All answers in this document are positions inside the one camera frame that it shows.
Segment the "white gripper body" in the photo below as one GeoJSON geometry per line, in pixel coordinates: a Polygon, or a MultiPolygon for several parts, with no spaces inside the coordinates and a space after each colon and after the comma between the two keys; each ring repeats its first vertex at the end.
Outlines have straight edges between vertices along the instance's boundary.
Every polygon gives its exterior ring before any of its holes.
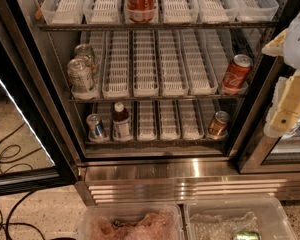
{"type": "Polygon", "coordinates": [[[288,27],[283,45],[283,57],[287,65],[300,70],[300,12],[288,27]]]}

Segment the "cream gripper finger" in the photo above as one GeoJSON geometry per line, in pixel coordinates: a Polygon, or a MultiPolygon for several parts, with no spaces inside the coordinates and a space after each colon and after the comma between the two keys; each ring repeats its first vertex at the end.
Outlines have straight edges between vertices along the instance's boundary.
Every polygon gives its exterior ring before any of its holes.
{"type": "Polygon", "coordinates": [[[263,48],[264,55],[277,57],[283,56],[283,46],[286,39],[288,29],[281,31],[273,40],[268,42],[263,48]]]}
{"type": "Polygon", "coordinates": [[[276,83],[263,132],[268,137],[282,137],[293,129],[299,119],[300,70],[297,70],[289,78],[280,77],[276,83]]]}

